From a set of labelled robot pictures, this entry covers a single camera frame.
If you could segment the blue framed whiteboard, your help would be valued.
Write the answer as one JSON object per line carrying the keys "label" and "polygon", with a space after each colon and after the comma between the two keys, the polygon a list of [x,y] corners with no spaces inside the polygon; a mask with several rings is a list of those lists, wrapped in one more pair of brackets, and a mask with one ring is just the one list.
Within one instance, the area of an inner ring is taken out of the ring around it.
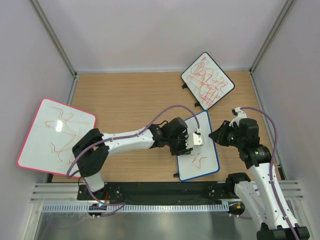
{"label": "blue framed whiteboard", "polygon": [[207,175],[215,174],[220,170],[220,162],[215,142],[209,137],[212,133],[212,125],[209,113],[202,111],[196,114],[197,119],[189,117],[185,120],[188,132],[194,133],[199,121],[202,145],[196,145],[190,154],[177,157],[177,171],[180,181],[185,182]]}

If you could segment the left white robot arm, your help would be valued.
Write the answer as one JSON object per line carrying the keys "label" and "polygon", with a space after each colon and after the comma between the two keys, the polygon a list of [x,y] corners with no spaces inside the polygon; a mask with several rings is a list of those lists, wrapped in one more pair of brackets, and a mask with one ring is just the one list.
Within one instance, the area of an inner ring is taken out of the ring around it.
{"label": "left white robot arm", "polygon": [[101,200],[106,194],[101,169],[108,156],[165,146],[169,147],[173,156],[188,155],[193,150],[187,146],[188,138],[186,122],[176,117],[132,132],[107,134],[93,128],[73,146],[72,153],[88,194],[95,200]]}

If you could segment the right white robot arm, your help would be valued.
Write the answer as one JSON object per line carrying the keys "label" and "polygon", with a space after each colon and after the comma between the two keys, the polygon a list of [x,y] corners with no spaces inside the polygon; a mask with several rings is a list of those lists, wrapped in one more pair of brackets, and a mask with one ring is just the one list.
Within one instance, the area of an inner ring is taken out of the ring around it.
{"label": "right white robot arm", "polygon": [[258,240],[307,240],[307,227],[300,226],[291,212],[273,169],[269,149],[260,143],[256,120],[242,118],[238,122],[224,121],[208,135],[215,143],[235,147],[246,173],[232,173],[226,179],[225,192],[239,198],[255,223]]}

